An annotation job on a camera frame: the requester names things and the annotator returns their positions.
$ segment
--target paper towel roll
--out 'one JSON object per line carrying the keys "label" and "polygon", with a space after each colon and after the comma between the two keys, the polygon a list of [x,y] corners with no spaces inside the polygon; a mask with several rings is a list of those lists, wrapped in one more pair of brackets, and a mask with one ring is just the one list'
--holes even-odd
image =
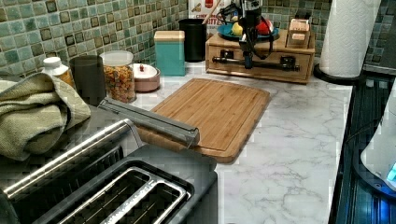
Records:
{"label": "paper towel roll", "polygon": [[333,77],[358,77],[381,0],[332,0],[320,70]]}

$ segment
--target teal canister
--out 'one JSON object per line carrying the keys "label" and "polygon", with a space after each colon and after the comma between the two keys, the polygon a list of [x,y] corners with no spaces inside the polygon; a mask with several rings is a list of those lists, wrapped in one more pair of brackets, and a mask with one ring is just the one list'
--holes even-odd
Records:
{"label": "teal canister", "polygon": [[154,35],[157,68],[164,77],[184,77],[184,32],[157,31]]}

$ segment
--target green towel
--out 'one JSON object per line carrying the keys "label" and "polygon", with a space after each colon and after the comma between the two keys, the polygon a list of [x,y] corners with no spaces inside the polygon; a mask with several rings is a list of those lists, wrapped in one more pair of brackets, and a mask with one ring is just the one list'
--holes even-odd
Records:
{"label": "green towel", "polygon": [[23,161],[48,151],[64,130],[87,119],[90,108],[59,78],[36,74],[0,81],[0,155]]}

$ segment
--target toaster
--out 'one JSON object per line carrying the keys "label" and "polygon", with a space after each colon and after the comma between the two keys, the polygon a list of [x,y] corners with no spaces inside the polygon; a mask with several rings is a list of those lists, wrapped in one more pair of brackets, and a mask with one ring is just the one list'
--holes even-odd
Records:
{"label": "toaster", "polygon": [[90,109],[45,154],[0,157],[0,223],[218,223],[214,159],[144,144],[129,119]]}

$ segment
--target red object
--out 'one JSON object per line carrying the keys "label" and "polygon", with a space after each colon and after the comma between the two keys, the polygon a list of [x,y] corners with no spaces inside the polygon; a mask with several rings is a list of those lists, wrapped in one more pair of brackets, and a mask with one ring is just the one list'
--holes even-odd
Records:
{"label": "red object", "polygon": [[213,0],[205,0],[205,7],[212,8],[213,7]]}
{"label": "red object", "polygon": [[[271,32],[273,32],[274,31],[274,25],[267,19],[265,19],[265,21],[267,22]],[[259,35],[269,35],[270,34],[270,30],[268,29],[268,26],[265,25],[265,23],[263,21],[260,22],[260,24],[258,24],[256,26],[256,29],[257,29]]]}

